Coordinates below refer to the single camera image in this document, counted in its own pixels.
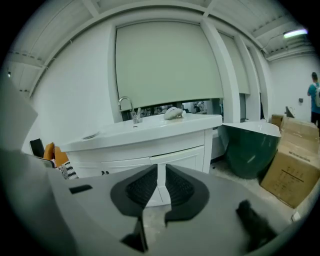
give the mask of floor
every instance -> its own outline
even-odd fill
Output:
[[[298,212],[301,217],[307,215],[320,193],[320,180],[318,180],[309,196],[296,209],[292,209],[262,188],[257,179],[243,179],[234,175],[224,160],[211,164],[209,174],[242,184],[270,204],[271,207],[275,208],[288,222],[292,221],[292,216],[296,212]],[[170,210],[171,205],[147,207],[144,209],[143,226],[148,246],[151,246],[157,240],[157,237],[166,229],[164,218],[165,214]]]

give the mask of roller blind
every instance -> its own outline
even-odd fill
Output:
[[[215,56],[198,25],[155,21],[119,28],[115,64],[118,95],[131,98],[134,108],[223,97]],[[129,108],[123,101],[121,110]]]
[[[238,82],[238,88],[240,94],[250,94],[249,82],[247,71],[245,69],[244,61],[241,57],[240,51],[233,38],[220,33],[222,40],[229,52],[234,67],[236,80]]]

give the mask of ceiling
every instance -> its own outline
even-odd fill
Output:
[[[183,6],[222,18],[252,35],[269,57],[310,45],[305,36],[284,39],[284,32],[301,26],[275,0],[47,0],[11,45],[4,68],[13,84],[31,96],[53,53],[71,32],[104,12],[137,2]]]

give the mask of freestanding bathtub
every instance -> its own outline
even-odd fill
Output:
[[[231,170],[244,179],[263,175],[277,151],[279,128],[262,121],[224,123],[228,145],[226,161]]]

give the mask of white countertop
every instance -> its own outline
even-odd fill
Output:
[[[221,125],[222,116],[217,114],[185,113],[183,118],[173,120],[164,120],[163,114],[160,114],[144,117],[142,122],[137,124],[128,120],[105,126],[95,137],[79,138],[79,140],[60,145],[60,149],[63,152],[72,152],[114,147],[193,133]]]

